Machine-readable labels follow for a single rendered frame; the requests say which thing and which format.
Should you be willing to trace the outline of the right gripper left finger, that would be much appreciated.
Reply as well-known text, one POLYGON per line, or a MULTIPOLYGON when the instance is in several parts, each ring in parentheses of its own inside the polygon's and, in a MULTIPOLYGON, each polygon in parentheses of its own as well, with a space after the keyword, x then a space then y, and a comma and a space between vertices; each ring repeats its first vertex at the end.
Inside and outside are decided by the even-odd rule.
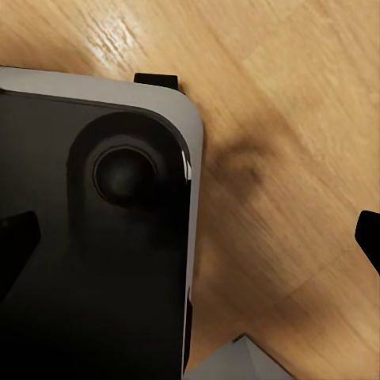
POLYGON ((0 306, 40 241, 35 212, 0 219, 0 306))

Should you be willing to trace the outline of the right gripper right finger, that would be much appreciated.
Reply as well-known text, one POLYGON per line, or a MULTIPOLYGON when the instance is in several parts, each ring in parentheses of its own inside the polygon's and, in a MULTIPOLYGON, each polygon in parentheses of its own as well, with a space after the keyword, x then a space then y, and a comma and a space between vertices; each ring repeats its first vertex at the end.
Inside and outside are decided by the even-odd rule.
POLYGON ((380 275, 380 214, 362 211, 355 230, 355 239, 380 275))

